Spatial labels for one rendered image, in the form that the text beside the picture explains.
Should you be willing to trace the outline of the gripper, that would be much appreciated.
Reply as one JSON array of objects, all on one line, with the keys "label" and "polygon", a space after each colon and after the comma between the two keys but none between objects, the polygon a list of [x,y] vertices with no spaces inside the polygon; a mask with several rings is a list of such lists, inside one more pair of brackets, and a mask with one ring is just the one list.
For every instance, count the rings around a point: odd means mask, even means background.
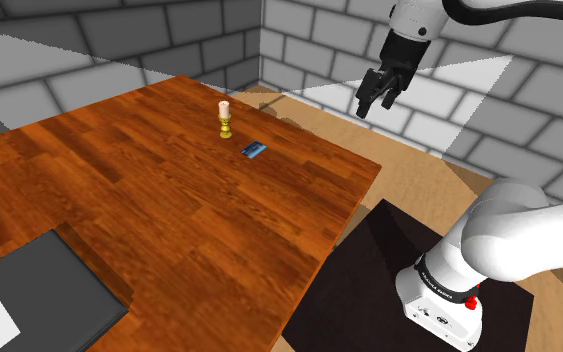
[{"label": "gripper", "polygon": [[[407,39],[390,29],[379,54],[379,70],[368,69],[355,94],[358,99],[356,115],[364,119],[372,103],[384,92],[381,106],[389,110],[408,88],[430,44],[431,41]],[[386,72],[394,74],[388,83]]]}]

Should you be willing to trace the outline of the blue card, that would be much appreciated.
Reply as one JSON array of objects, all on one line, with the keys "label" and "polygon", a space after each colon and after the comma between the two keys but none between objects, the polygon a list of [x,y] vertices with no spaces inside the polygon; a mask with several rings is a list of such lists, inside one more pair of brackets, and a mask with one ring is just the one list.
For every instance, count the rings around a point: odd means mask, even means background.
[{"label": "blue card", "polygon": [[251,144],[249,144],[248,146],[246,146],[245,148],[243,148],[241,150],[241,154],[244,155],[245,157],[249,158],[249,159],[253,159],[266,149],[267,149],[266,145],[264,145],[260,142],[254,141]]}]

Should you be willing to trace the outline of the white candle in gold holder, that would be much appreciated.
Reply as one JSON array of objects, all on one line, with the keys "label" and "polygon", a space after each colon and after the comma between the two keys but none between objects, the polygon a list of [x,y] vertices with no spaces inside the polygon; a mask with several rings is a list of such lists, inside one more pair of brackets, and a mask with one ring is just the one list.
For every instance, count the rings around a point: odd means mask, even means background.
[{"label": "white candle in gold holder", "polygon": [[229,106],[230,104],[228,101],[220,101],[218,103],[218,119],[221,124],[219,135],[223,139],[228,139],[232,136],[231,128],[229,126],[231,121]]}]

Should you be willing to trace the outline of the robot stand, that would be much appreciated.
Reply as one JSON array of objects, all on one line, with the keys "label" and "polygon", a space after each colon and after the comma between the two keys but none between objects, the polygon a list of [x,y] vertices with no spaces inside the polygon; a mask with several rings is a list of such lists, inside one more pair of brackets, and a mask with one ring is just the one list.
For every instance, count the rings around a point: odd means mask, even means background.
[{"label": "robot stand", "polygon": [[283,337],[295,352],[525,352],[534,297],[475,271],[381,200],[323,263]]}]

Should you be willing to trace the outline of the brown wooden table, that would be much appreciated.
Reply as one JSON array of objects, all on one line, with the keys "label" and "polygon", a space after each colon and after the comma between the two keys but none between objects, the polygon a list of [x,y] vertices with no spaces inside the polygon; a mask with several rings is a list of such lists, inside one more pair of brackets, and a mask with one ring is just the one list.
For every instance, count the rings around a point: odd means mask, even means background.
[{"label": "brown wooden table", "polygon": [[223,139],[224,100],[179,76],[0,135],[0,257],[67,223],[130,306],[92,352],[271,352],[379,173],[239,100]]}]

